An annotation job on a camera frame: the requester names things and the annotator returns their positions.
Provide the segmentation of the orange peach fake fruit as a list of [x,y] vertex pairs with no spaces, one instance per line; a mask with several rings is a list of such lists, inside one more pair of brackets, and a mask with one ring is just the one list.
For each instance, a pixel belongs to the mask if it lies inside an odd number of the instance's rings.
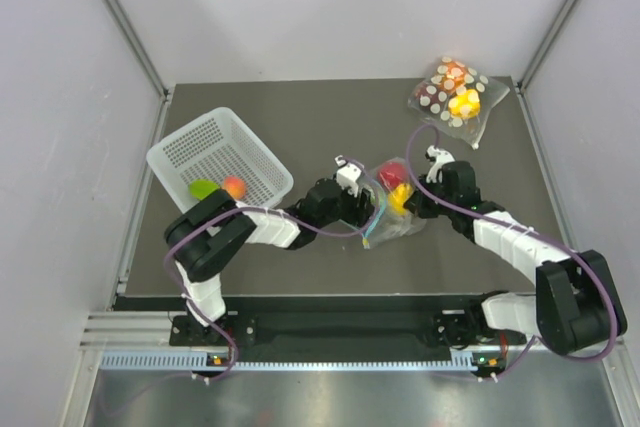
[[222,182],[222,188],[236,200],[242,200],[247,192],[245,181],[237,176],[227,176]]

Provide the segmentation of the red fake apple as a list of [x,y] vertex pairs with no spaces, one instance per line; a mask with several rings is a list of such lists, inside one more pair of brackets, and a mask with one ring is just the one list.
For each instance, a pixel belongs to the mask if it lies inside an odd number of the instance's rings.
[[377,178],[385,189],[393,191],[407,182],[408,174],[403,162],[387,161],[378,169]]

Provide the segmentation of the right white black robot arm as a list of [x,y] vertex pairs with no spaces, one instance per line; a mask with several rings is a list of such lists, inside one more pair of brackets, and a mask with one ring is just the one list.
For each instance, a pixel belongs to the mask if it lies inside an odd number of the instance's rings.
[[535,287],[532,295],[487,295],[466,319],[474,340],[487,343],[502,330],[511,330],[535,336],[552,352],[569,356],[600,342],[612,344],[627,331],[601,253],[575,252],[482,199],[469,162],[440,149],[430,150],[427,158],[431,168],[416,178],[405,208],[422,219],[447,217],[456,232],[507,262]]

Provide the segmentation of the yellow fake lemon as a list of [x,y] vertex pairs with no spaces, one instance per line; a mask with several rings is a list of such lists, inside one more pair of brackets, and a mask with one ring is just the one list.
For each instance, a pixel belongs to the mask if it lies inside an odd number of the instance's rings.
[[387,196],[389,208],[400,216],[407,215],[409,211],[404,204],[413,194],[413,186],[409,183],[399,183]]

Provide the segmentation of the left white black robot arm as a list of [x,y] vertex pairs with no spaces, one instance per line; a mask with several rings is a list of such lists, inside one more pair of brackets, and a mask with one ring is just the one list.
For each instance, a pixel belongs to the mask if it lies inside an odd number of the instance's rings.
[[336,222],[362,233],[378,211],[371,189],[344,187],[334,177],[318,180],[303,198],[284,209],[249,206],[220,188],[214,190],[164,231],[168,259],[175,263],[194,318],[192,331],[209,344],[226,334],[220,274],[243,246],[298,250],[319,235],[331,236],[326,228]]

